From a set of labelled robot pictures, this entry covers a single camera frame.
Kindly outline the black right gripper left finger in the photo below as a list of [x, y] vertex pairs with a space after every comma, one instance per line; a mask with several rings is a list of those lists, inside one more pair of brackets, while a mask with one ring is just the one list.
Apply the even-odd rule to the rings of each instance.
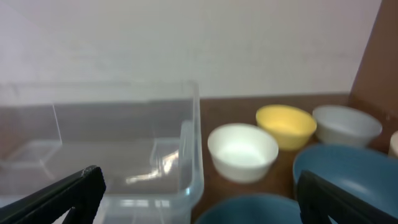
[[64, 223], [91, 224], [105, 190], [101, 168], [89, 166], [2, 207], [1, 223], [53, 223], [66, 214]]

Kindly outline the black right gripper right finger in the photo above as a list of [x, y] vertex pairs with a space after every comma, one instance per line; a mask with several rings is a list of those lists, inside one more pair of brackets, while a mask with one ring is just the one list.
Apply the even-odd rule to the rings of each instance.
[[303, 224], [397, 224], [397, 218], [305, 170], [297, 182]]

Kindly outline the large blue bowl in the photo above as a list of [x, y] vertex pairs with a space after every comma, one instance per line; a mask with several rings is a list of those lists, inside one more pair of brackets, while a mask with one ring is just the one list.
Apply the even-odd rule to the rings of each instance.
[[397, 217], [397, 159], [363, 147], [314, 144], [294, 160], [295, 183], [303, 170]]
[[208, 209], [197, 224], [302, 224], [296, 201], [274, 194], [232, 197]]

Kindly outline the large cream bowl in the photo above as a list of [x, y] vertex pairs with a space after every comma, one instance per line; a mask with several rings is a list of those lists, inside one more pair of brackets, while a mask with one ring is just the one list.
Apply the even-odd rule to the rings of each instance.
[[398, 131], [394, 132], [390, 138], [388, 156], [398, 158]]

